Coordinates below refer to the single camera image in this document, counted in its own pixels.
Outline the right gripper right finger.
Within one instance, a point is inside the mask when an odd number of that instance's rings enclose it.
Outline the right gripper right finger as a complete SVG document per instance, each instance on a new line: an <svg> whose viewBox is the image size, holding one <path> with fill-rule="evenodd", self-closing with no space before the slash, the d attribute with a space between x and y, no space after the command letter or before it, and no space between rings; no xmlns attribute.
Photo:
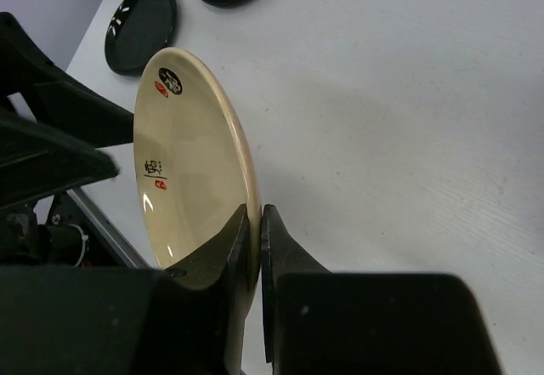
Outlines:
<svg viewBox="0 0 544 375"><path fill-rule="evenodd" d="M276 374L498 374L478 303L445 273L333 273L264 208L265 356Z"/></svg>

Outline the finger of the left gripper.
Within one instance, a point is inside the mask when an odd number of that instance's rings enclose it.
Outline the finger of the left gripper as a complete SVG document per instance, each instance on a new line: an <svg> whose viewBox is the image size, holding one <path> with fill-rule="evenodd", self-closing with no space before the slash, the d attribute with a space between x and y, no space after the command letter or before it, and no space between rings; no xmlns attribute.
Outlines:
<svg viewBox="0 0 544 375"><path fill-rule="evenodd" d="M119 174L103 151L46 124L1 110L1 208L111 179Z"/></svg>
<svg viewBox="0 0 544 375"><path fill-rule="evenodd" d="M1 96L21 94L39 122L96 148L133 142L133 113L60 69L18 20L1 13Z"/></svg>

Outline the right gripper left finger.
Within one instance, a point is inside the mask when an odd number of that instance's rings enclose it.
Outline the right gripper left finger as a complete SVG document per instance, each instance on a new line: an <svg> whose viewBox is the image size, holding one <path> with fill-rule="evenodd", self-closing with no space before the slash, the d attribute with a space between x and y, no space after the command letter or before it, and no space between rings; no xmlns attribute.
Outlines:
<svg viewBox="0 0 544 375"><path fill-rule="evenodd" d="M167 270L6 266L4 374L238 374L249 220Z"/></svg>

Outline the small black plate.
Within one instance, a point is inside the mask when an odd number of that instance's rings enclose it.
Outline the small black plate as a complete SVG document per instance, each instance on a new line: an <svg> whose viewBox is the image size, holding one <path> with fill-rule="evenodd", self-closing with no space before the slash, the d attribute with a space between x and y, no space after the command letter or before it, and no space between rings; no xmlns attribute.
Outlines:
<svg viewBox="0 0 544 375"><path fill-rule="evenodd" d="M123 0L105 34L105 60L118 75L138 76L169 46L178 22L176 0Z"/></svg>

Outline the beige plate with characters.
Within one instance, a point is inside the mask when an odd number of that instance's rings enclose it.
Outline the beige plate with characters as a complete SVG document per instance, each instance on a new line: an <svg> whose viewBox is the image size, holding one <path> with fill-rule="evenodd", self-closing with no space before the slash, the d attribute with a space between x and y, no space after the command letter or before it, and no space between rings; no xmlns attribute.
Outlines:
<svg viewBox="0 0 544 375"><path fill-rule="evenodd" d="M146 65L135 103L133 156L150 245L162 268L212 239L246 206L249 310L258 281L262 214L257 175L229 97L189 51L164 48Z"/></svg>

